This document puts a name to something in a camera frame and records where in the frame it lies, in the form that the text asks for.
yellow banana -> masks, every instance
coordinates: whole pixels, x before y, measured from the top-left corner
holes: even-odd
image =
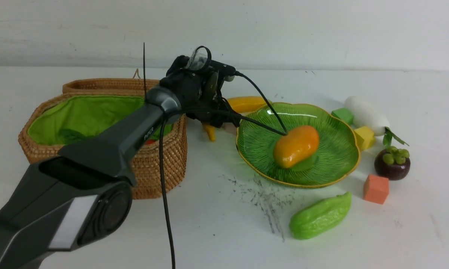
[[[232,97],[227,100],[231,108],[239,114],[254,112],[262,106],[266,105],[264,98],[262,98],[261,96],[240,96]],[[203,123],[203,129],[207,133],[209,141],[216,141],[216,136],[214,134],[216,128],[214,126]]]
[[[261,96],[240,96],[228,99],[231,108],[238,113],[254,112],[260,107],[266,105]]]
[[[209,141],[211,141],[211,142],[216,141],[216,136],[214,135],[214,131],[216,128],[214,126],[203,123],[203,129],[207,133],[207,137],[209,138]]]

plate rim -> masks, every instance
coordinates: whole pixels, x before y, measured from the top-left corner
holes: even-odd
[[[304,189],[318,189],[318,188],[327,187],[327,186],[330,186],[330,185],[332,185],[332,184],[336,184],[337,182],[340,182],[341,180],[343,180],[343,179],[345,179],[346,177],[348,177],[352,172],[354,172],[354,171],[357,169],[357,167],[359,166],[359,164],[360,164],[360,162],[361,162],[361,150],[360,150],[360,148],[359,148],[359,145],[357,144],[356,133],[354,132],[354,130],[351,128],[351,126],[350,126],[349,124],[347,124],[345,121],[342,121],[341,119],[339,119],[339,118],[337,118],[337,117],[332,116],[331,113],[327,112],[325,109],[323,109],[323,108],[321,108],[321,107],[318,107],[318,106],[316,106],[316,105],[307,104],[307,103],[295,103],[295,104],[291,104],[291,103],[287,103],[287,102],[272,102],[271,105],[273,105],[273,104],[307,105],[307,106],[312,106],[312,107],[315,107],[315,108],[317,108],[317,109],[320,109],[320,110],[324,111],[324,112],[325,112],[326,114],[328,114],[330,117],[332,117],[332,118],[334,118],[334,119],[340,121],[341,123],[345,124],[345,126],[347,126],[347,128],[349,128],[349,130],[351,130],[351,133],[352,133],[352,135],[354,136],[354,146],[356,147],[356,149],[357,149],[357,154],[358,154],[357,162],[356,162],[356,164],[354,165],[354,167],[353,167],[351,170],[349,170],[349,172],[345,173],[342,177],[340,177],[339,179],[334,180],[333,182],[329,182],[329,183],[326,183],[326,184],[320,184],[320,185],[299,185],[299,184],[292,184],[292,183],[287,183],[287,182],[281,182],[281,181],[279,181],[279,180],[277,180],[277,179],[274,179],[274,178],[272,178],[272,177],[269,177],[269,176],[263,174],[262,172],[260,172],[259,170],[257,170],[256,167],[254,167],[252,164],[250,164],[250,163],[248,162],[248,160],[246,160],[246,158],[243,156],[243,154],[241,153],[241,150],[239,149],[239,146],[238,146],[238,139],[239,139],[239,127],[238,127],[238,128],[236,128],[236,140],[235,140],[236,149],[238,150],[239,156],[241,156],[241,158],[245,161],[245,163],[246,163],[247,165],[249,165],[255,172],[257,172],[259,175],[261,175],[262,177],[264,177],[264,178],[266,178],[266,179],[269,179],[269,180],[271,180],[271,181],[274,181],[274,182],[277,182],[277,183],[279,183],[279,184],[283,184],[283,185],[286,185],[286,186],[296,187],[296,188],[304,188]],[[264,107],[268,107],[268,105],[267,105],[267,104],[263,105],[262,107],[256,109],[255,111],[250,112],[249,114],[247,114],[247,116],[249,116],[249,115],[251,115],[251,114],[253,114],[253,113],[257,112],[257,111],[260,111],[260,110],[263,109]]]

foam cube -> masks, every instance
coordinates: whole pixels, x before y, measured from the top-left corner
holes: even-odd
[[[366,150],[370,147],[372,147],[375,143],[375,136],[373,131],[367,127],[361,127],[354,130],[354,133],[357,137],[357,144],[359,145],[359,148],[362,150]]]
[[[384,204],[389,195],[389,179],[369,175],[364,184],[364,200]]]
[[[336,109],[330,114],[349,125],[352,125],[352,122],[354,121],[354,114],[352,114],[352,112],[345,107]]]

green fabric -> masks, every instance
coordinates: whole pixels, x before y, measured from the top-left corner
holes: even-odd
[[[28,135],[40,145],[66,145],[100,134],[144,104],[138,96],[79,95],[45,111]],[[173,125],[168,124],[164,134]],[[159,138],[159,128],[150,139]]]

green glass plate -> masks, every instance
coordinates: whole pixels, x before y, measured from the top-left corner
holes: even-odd
[[[273,103],[272,106],[288,130],[313,126],[319,133],[320,142],[313,166],[308,168],[308,163],[298,163],[290,169],[281,168],[274,163],[273,157],[274,144],[281,136],[241,121],[236,147],[243,160],[260,175],[289,186],[321,188],[339,182],[357,168],[361,152],[354,131],[344,121],[314,105]],[[267,106],[247,116],[282,130]]]

